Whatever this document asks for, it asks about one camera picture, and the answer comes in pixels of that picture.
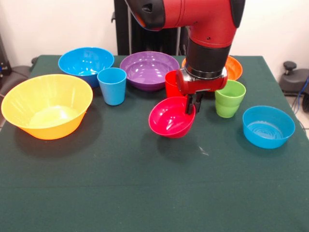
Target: cup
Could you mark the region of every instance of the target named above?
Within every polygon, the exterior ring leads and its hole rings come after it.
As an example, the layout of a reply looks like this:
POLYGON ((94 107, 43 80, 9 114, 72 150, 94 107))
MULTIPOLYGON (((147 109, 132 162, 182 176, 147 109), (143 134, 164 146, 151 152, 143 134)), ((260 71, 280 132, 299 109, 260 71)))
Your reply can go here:
POLYGON ((220 117, 233 117, 246 94, 246 87, 237 81, 228 80, 223 89, 215 92, 216 111, 220 117))
POLYGON ((108 68, 98 73, 98 82, 103 98, 108 105, 120 105, 125 100, 126 72, 119 68, 108 68))
POLYGON ((176 83, 176 70, 170 71, 165 75, 165 90, 167 98, 171 97, 183 97, 178 90, 176 83))

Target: light blue bowl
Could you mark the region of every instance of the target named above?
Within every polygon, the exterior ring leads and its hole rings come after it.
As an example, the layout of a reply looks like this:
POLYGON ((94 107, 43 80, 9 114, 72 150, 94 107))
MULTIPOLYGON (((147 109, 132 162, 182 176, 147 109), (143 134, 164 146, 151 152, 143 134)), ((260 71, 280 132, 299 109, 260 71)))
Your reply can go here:
POLYGON ((99 86, 97 74, 110 68, 113 63, 114 56, 109 51, 98 47, 82 47, 63 54, 58 66, 64 73, 77 76, 95 88, 99 86))
POLYGON ((245 137, 254 145, 274 149, 282 146, 294 133, 295 123, 282 110, 259 105, 242 116, 245 137))

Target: yellow bowl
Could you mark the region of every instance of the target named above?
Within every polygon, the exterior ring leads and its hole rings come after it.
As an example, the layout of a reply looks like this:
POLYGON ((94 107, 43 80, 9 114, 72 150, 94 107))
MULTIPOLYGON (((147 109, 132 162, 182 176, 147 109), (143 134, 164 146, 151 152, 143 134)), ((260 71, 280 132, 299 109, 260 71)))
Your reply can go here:
POLYGON ((80 125, 93 98, 82 79, 52 74, 29 79, 5 96, 5 119, 38 139, 59 139, 80 125))

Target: bowl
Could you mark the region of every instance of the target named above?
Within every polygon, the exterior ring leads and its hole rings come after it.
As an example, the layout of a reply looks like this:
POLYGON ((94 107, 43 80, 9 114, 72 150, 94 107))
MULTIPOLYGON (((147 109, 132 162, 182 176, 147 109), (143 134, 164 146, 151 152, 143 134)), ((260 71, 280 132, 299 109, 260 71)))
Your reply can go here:
POLYGON ((91 87, 78 77, 43 75, 11 89, 1 111, 8 122, 32 136, 52 140, 78 128, 92 98, 91 87))
POLYGON ((294 133, 295 123, 284 111, 265 105, 254 106, 242 116, 245 137, 254 145, 274 149, 294 133))
POLYGON ((193 107, 192 114, 186 114, 186 103, 185 97, 171 97, 161 101, 149 115, 150 129, 168 138, 185 136, 191 129, 196 113, 193 107))
POLYGON ((110 68, 113 63, 114 56, 109 51, 98 47, 82 47, 63 54, 58 66, 64 73, 77 76, 95 88, 99 86, 97 74, 110 68))
MULTIPOLYGON (((182 67, 185 66, 186 59, 183 60, 182 67)), ((229 80, 238 80, 243 72, 241 63, 232 56, 228 56, 225 64, 227 78, 229 80)))
POLYGON ((161 52, 138 52, 126 57, 120 68, 127 73, 128 82, 144 91, 157 91, 165 86, 165 75, 179 69, 178 61, 161 52))

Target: purple bowl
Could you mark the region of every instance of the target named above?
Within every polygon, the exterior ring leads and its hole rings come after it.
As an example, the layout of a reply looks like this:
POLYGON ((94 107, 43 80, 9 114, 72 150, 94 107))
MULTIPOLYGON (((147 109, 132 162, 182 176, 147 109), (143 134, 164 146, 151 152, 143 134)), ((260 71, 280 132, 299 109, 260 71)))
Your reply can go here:
POLYGON ((179 69, 178 61, 161 52, 137 52, 126 57, 120 64, 126 71, 127 80, 144 91, 156 91, 165 87, 165 74, 179 69))

